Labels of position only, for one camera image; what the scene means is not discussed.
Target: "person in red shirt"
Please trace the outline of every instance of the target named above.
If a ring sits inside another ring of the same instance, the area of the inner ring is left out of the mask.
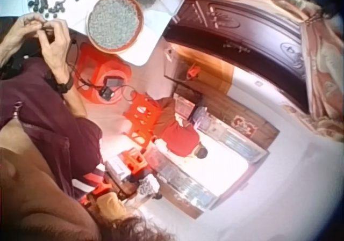
[[[176,100],[166,97],[156,102],[161,106],[162,113],[154,125],[154,135],[164,140],[167,149],[177,156],[205,158],[208,150],[199,141],[193,125],[187,120],[182,120],[181,124],[176,120]]]

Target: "wristwatch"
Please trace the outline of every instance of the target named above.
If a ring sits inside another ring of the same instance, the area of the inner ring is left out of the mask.
[[[67,93],[73,87],[73,84],[74,84],[73,78],[72,78],[71,74],[69,74],[69,79],[68,79],[68,82],[66,84],[57,84],[58,92],[60,94]]]

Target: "bowl of beads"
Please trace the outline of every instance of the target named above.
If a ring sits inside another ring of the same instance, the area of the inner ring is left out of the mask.
[[[92,44],[105,53],[130,48],[144,26],[144,14],[136,0],[99,0],[87,18]]]

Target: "round basket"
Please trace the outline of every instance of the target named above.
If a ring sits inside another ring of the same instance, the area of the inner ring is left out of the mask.
[[[99,4],[100,1],[102,1],[102,0],[99,0],[94,5],[94,8]],[[86,29],[87,29],[88,38],[90,39],[91,43],[97,49],[99,49],[101,52],[110,53],[110,54],[124,52],[125,50],[129,49],[136,42],[139,34],[141,33],[141,31],[142,31],[142,29],[144,27],[144,13],[143,13],[139,3],[136,0],[128,0],[128,1],[131,2],[135,6],[135,8],[136,8],[136,11],[137,11],[137,14],[138,14],[138,19],[139,19],[139,25],[138,25],[138,28],[135,31],[135,34],[134,34],[133,38],[126,45],[123,45],[122,47],[119,47],[117,49],[107,49],[107,48],[104,48],[104,47],[100,46],[98,43],[95,42],[95,40],[92,38],[92,36],[90,35],[90,32],[89,32],[89,20],[90,20],[90,16],[91,16],[93,11],[91,11],[88,14],[87,19],[86,19],[86,23],[87,23],[86,24]]]

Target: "floral curtain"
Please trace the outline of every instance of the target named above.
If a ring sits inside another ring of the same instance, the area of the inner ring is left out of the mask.
[[[343,41],[321,7],[306,0],[228,0],[269,11],[300,25],[310,115],[284,108],[316,134],[343,142]]]

